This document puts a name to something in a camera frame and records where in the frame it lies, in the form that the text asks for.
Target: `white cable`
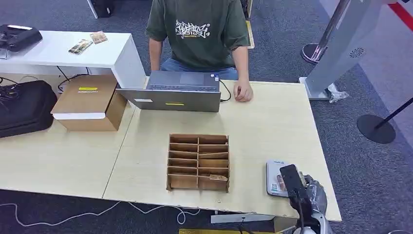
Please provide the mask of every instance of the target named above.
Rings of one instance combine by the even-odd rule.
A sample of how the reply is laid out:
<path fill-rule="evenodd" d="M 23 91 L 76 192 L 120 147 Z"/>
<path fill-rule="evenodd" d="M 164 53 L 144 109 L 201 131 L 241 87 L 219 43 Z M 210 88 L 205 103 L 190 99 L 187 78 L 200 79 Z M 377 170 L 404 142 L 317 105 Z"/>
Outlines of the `white cable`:
<path fill-rule="evenodd" d="M 85 215 L 101 216 L 102 214 L 104 214 L 104 213 L 110 211 L 111 209 L 115 208 L 119 203 L 120 203 L 120 201 L 118 201 L 118 202 L 117 202 L 116 204 L 114 204 L 113 206 L 107 208 L 106 210 L 104 210 L 104 211 L 102 211 L 102 212 L 100 212 L 100 213 L 98 213 L 98 214 L 95 214 L 95 213 L 78 214 L 78 215 L 69 217 L 69 218 L 67 218 L 67 219 L 65 219 L 65 220 L 63 220 L 63 221 L 61 221 L 61 222 L 53 223 L 53 224 L 52 224 L 52 223 L 46 223 L 46 222 L 39 222 L 39 223 L 32 223 L 32 224 L 24 224 L 24 223 L 22 223 L 22 222 L 19 220 L 19 218 L 17 217 L 17 204 L 16 204 L 16 203 L 0 204 L 0 207 L 1 207 L 1 206 L 14 206 L 14 207 L 15 207 L 15 218 L 16 218 L 17 223 L 19 223 L 19 224 L 20 224 L 21 226 L 23 226 L 23 227 L 31 227 L 31 226 L 40 225 L 40 224 L 47 225 L 47 226 L 57 226 L 57 225 L 60 225 L 60 224 L 62 224 L 62 223 L 64 223 L 64 222 L 66 222 L 66 221 L 69 221 L 69 220 L 71 220 L 71 219 L 78 218 L 78 217 L 85 216 Z M 166 206 L 158 206 L 158 207 L 155 207 L 155 208 L 153 208 L 153 209 L 145 212 L 145 211 L 137 208 L 137 207 L 136 207 L 135 205 L 133 205 L 132 203 L 130 203 L 130 202 L 128 202 L 128 203 L 129 203 L 131 206 L 133 206 L 135 209 L 139 210 L 140 212 L 142 212 L 142 213 L 145 214 L 145 215 L 148 214 L 148 213 L 150 213 L 150 212 L 152 212 L 152 211 L 154 211 L 154 210 L 157 210 L 157 209 L 159 209 L 159 208 L 162 208 L 162 207 L 173 207 L 173 208 L 176 208 L 176 209 L 178 209 L 179 211 L 181 211 L 181 212 L 177 215 L 177 217 L 176 217 L 176 221 L 178 221 L 178 223 L 181 224 L 181 225 L 184 224 L 185 221 L 186 221 L 186 219 L 187 219 L 187 217 L 186 217 L 185 214 L 188 214 L 188 215 L 197 215 L 197 214 L 199 214 L 199 212 L 201 211 L 201 209 L 199 209 L 198 212 L 196 212 L 196 213 L 190 213 L 190 212 L 183 211 L 183 210 L 182 210 L 181 208 L 179 208 L 179 207 L 166 205 Z M 183 215 L 183 216 L 184 216 L 184 220 L 183 220 L 182 222 L 179 221 L 179 216 L 180 216 L 180 215 Z"/>
<path fill-rule="evenodd" d="M 139 210 L 140 212 L 142 212 L 142 213 L 145 214 L 145 215 L 146 215 L 147 213 L 149 213 L 149 212 L 152 212 L 152 211 L 157 210 L 157 209 L 162 208 L 162 207 L 173 207 L 173 208 L 176 208 L 176 209 L 178 209 L 179 211 L 181 211 L 181 212 L 177 215 L 177 217 L 176 217 L 176 221 L 177 221 L 179 224 L 181 224 L 181 225 L 184 224 L 185 221 L 187 220 L 187 216 L 186 216 L 185 214 L 188 214 L 188 215 L 197 215 L 197 214 L 199 214 L 199 212 L 201 211 L 201 209 L 199 209 L 198 212 L 196 212 L 196 213 L 190 213 L 190 212 L 183 211 L 181 208 L 176 207 L 176 206 L 158 206 L 158 207 L 153 208 L 152 210 L 149 210 L 149 211 L 145 212 L 145 211 L 137 208 L 137 207 L 136 207 L 135 205 L 133 205 L 132 203 L 130 203 L 130 202 L 128 202 L 128 203 L 129 203 L 129 205 L 133 206 L 135 209 Z M 183 220 L 182 222 L 179 221 L 179 216 L 180 216 L 180 215 L 184 215 L 184 220 Z"/>
<path fill-rule="evenodd" d="M 23 77 L 19 80 L 19 83 L 20 83 L 24 78 L 26 78 L 26 77 L 35 78 L 36 80 L 39 80 L 37 77 L 34 77 L 34 76 L 23 76 Z"/>

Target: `cardboard organizer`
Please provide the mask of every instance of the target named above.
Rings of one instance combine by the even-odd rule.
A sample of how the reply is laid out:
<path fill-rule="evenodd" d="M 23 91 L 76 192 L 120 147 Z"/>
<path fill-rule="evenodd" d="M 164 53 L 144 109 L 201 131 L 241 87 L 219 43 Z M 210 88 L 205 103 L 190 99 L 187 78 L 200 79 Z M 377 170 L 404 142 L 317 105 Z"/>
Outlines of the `cardboard organizer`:
<path fill-rule="evenodd" d="M 170 134 L 167 190 L 229 189 L 229 137 Z"/>

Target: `white desk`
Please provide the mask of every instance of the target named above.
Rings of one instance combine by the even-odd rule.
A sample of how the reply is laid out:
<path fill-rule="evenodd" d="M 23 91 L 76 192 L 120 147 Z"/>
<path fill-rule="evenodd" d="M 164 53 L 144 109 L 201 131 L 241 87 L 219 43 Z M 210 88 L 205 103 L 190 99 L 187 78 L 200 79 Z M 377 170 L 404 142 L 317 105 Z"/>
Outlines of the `white desk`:
<path fill-rule="evenodd" d="M 80 55 L 68 50 L 81 39 L 91 40 L 89 32 L 40 33 L 43 40 L 39 43 L 9 53 L 7 60 L 0 59 L 0 73 L 61 75 L 56 66 L 62 66 L 63 72 L 74 75 L 86 73 L 85 67 L 89 67 L 96 68 L 94 75 L 113 73 L 123 88 L 141 88 L 145 83 L 145 71 L 130 33 L 105 33 L 107 41 L 92 44 Z"/>

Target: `light wood tabletop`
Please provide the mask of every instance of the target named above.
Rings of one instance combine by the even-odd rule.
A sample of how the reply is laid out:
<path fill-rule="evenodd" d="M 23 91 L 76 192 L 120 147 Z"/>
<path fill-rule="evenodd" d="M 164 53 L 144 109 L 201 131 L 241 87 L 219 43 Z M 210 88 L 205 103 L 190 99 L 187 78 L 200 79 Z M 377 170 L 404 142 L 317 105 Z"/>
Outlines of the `light wood tabletop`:
<path fill-rule="evenodd" d="M 224 81 L 232 91 L 234 81 Z M 219 113 L 135 109 L 104 199 L 298 217 L 287 198 L 266 192 L 265 163 L 293 163 L 324 186 L 326 217 L 341 220 L 305 87 L 251 82 L 254 99 L 222 103 Z M 222 98 L 227 92 L 221 85 Z M 229 135 L 229 193 L 166 190 L 171 133 Z"/>
<path fill-rule="evenodd" d="M 0 139 L 0 189 L 102 198 L 135 107 L 118 132 L 44 131 Z"/>

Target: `laptop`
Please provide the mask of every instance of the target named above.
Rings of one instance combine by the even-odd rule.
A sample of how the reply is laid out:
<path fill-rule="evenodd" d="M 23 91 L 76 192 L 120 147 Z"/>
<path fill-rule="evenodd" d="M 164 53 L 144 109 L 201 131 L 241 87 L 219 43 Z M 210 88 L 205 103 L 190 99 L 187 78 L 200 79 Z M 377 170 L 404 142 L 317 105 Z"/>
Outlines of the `laptop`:
<path fill-rule="evenodd" d="M 142 110 L 218 112 L 221 92 L 213 73 L 152 71 L 146 89 L 116 89 Z"/>

